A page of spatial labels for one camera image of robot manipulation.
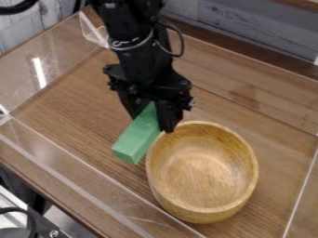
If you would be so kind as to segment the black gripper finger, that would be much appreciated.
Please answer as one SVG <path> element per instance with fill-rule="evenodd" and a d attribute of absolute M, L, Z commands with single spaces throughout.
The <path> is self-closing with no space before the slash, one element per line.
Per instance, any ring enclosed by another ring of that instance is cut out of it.
<path fill-rule="evenodd" d="M 123 107 L 130 114 L 130 117 L 135 119 L 150 104 L 150 100 L 144 98 L 139 93 L 134 94 L 128 91 L 119 91 L 118 96 Z"/>
<path fill-rule="evenodd" d="M 183 110 L 167 100 L 158 100 L 155 108 L 160 130 L 172 133 L 175 126 L 183 119 Z"/>

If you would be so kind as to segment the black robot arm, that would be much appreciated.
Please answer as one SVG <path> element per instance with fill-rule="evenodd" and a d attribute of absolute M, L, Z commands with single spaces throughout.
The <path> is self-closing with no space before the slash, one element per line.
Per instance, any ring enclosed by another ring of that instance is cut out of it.
<path fill-rule="evenodd" d="M 110 88 L 131 117 L 152 103 L 159 128 L 170 133 L 191 109 L 192 97 L 191 82 L 172 67 L 183 53 L 171 50 L 168 30 L 175 26 L 159 16 L 164 0 L 91 0 L 91 5 L 119 60 L 103 68 Z"/>

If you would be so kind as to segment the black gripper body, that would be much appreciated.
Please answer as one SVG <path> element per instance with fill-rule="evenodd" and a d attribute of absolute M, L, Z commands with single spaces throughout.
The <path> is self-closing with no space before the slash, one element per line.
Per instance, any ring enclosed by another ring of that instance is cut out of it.
<path fill-rule="evenodd" d="M 167 100 L 183 111 L 191 110 L 191 82 L 175 71 L 167 32 L 108 39 L 119 63 L 108 64 L 103 73 L 110 77 L 112 91 L 139 93 L 150 102 Z"/>

